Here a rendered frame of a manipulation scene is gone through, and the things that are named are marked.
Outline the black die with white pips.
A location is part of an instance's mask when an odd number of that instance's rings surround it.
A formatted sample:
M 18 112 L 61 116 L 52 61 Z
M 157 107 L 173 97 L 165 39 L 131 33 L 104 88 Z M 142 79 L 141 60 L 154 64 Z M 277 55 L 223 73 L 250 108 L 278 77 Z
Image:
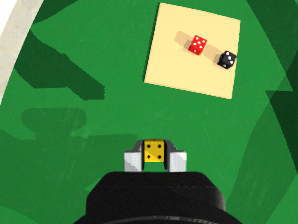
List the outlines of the black die with white pips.
M 228 70 L 229 68 L 233 67 L 236 58 L 237 58 L 237 55 L 225 50 L 221 54 L 217 65 L 224 68 L 224 69 L 226 69 L 226 70 Z

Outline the red die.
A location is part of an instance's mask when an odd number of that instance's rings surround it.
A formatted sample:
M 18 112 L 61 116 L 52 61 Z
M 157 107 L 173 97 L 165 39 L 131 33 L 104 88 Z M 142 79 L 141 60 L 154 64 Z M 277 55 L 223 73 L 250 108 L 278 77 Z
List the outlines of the red die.
M 192 40 L 192 43 L 188 49 L 188 51 L 196 54 L 196 55 L 200 55 L 201 52 L 203 51 L 205 45 L 207 43 L 207 40 L 195 35 L 194 39 Z

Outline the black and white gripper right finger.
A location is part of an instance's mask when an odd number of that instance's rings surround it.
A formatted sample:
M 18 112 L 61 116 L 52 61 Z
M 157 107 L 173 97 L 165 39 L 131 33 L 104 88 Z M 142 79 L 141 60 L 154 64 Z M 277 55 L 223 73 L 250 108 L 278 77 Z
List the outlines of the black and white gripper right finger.
M 164 141 L 164 168 L 168 172 L 186 172 L 186 152 L 177 150 L 171 140 Z

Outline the yellow die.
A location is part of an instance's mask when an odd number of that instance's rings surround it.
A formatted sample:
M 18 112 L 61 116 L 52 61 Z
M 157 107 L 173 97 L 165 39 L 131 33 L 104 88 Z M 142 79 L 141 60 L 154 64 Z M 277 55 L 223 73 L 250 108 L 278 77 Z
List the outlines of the yellow die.
M 164 161 L 164 141 L 163 139 L 145 139 L 145 161 Z

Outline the cream square mat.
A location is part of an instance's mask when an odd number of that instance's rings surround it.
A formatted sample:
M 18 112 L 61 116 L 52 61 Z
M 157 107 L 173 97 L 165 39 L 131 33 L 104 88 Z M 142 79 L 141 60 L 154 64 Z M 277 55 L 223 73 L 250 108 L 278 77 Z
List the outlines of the cream square mat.
M 240 20 L 160 3 L 145 83 L 231 99 L 236 61 L 217 65 L 227 50 L 237 55 Z M 194 36 L 207 40 L 198 56 Z

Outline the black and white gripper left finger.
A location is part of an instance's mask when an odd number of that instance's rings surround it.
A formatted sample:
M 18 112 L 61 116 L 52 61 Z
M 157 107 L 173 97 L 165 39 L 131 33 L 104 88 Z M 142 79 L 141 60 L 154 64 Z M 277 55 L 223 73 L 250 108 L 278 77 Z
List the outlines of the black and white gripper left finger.
M 124 172 L 141 172 L 145 165 L 145 140 L 138 140 L 132 150 L 124 152 Z

